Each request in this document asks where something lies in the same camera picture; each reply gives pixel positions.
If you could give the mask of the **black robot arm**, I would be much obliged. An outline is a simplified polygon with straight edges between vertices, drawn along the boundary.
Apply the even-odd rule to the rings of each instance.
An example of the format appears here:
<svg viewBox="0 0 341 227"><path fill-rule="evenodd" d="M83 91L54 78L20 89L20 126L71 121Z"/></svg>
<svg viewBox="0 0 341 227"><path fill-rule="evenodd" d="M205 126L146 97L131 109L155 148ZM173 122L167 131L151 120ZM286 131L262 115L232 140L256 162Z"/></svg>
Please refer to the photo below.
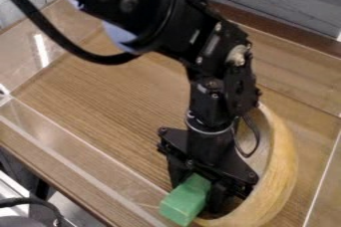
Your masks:
<svg viewBox="0 0 341 227"><path fill-rule="evenodd" d="M123 50L108 57L86 52L43 15L34 15L35 24L76 56L118 65L158 52L183 64L190 84L186 128L161 128L158 148L167 158L173 187L198 175L207 184L203 206L221 211L226 199L246 197L258 182L245 161L250 154L237 142L238 128L250 122L260 102L246 33L207 0L74 1L103 21Z"/></svg>

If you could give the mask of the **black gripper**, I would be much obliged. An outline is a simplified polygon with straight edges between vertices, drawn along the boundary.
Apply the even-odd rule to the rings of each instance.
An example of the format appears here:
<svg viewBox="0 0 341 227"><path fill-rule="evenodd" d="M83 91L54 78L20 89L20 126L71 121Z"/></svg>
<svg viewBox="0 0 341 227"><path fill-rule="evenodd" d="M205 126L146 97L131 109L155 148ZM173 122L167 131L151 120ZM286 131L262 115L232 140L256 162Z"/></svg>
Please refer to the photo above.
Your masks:
<svg viewBox="0 0 341 227"><path fill-rule="evenodd" d="M233 127L207 132L162 127L159 137L158 151L167 158L171 188L194 173L207 179L210 213L221 212L229 196L249 196L260 177L237 152Z"/></svg>

